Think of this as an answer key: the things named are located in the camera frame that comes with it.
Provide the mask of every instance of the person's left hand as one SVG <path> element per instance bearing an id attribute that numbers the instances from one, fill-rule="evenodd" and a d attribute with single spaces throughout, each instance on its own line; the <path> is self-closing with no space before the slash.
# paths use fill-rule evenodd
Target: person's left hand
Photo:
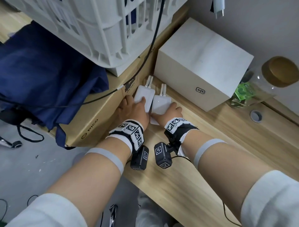
<path id="1" fill-rule="evenodd" d="M 119 122 L 122 123 L 125 120 L 132 119 L 139 121 L 144 130 L 146 130 L 150 117 L 148 113 L 145 112 L 145 97 L 142 97 L 141 101 L 138 103 L 134 102 L 134 98 L 131 95 L 127 95 L 120 103 L 117 108 L 117 114 Z"/>

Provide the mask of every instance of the brown lid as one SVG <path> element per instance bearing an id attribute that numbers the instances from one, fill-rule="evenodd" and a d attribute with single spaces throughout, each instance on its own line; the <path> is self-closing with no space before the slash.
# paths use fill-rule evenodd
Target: brown lid
<path id="1" fill-rule="evenodd" d="M 275 87 L 287 87 L 299 80 L 299 70 L 291 60 L 276 56 L 262 65 L 262 74 Z"/>

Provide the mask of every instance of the person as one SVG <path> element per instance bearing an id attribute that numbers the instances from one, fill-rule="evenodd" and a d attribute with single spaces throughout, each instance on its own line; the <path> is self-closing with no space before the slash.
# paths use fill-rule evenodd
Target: person
<path id="1" fill-rule="evenodd" d="M 134 103 L 132 96 L 126 96 L 117 109 L 120 122 L 131 119 L 146 130 L 149 115 L 144 105 L 144 97 Z M 165 114 L 152 117 L 165 127 L 169 120 L 183 118 L 181 112 L 172 103 Z M 190 130 L 181 145 L 183 153 L 195 160 L 212 139 L 200 130 Z M 130 149 L 121 139 L 107 137 L 7 227 L 94 226 L 120 180 Z M 263 161 L 221 142 L 205 149 L 195 167 L 243 226 L 298 225 L 299 183 Z"/>

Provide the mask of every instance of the plastic jar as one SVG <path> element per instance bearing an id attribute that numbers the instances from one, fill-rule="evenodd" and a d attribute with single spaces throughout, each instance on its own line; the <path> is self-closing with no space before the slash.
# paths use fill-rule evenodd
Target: plastic jar
<path id="1" fill-rule="evenodd" d="M 299 80 L 299 70 L 291 60 L 276 56 L 262 66 L 248 70 L 240 83 L 230 104 L 235 107 L 252 106 L 276 96 L 277 90 L 286 88 Z"/>

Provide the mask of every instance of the wooden table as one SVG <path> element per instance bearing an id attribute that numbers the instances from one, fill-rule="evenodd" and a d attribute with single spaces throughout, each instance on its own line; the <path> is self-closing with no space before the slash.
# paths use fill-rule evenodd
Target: wooden table
<path id="1" fill-rule="evenodd" d="M 7 34 L 18 31 L 31 21 L 23 13 L 9 10 L 2 2 L 0 20 L 1 42 L 8 39 Z M 160 87 L 160 84 L 155 78 L 153 87 Z M 169 87 L 167 95 L 183 108 L 184 118 L 203 132 L 234 144 L 299 180 L 299 127 L 295 124 L 263 104 L 253 107 L 260 110 L 264 117 L 258 124 L 250 119 L 250 109 L 232 109 L 224 103 L 204 112 Z M 160 141 L 167 142 L 160 127 L 150 125 L 145 131 L 145 141 L 150 149 L 147 169 L 134 171 L 126 166 L 126 178 L 185 227 L 234 226 L 225 219 L 220 198 L 191 163 L 176 158 L 172 167 L 166 170 L 156 165 L 153 147 Z M 237 222 L 230 211 L 228 217 Z"/>

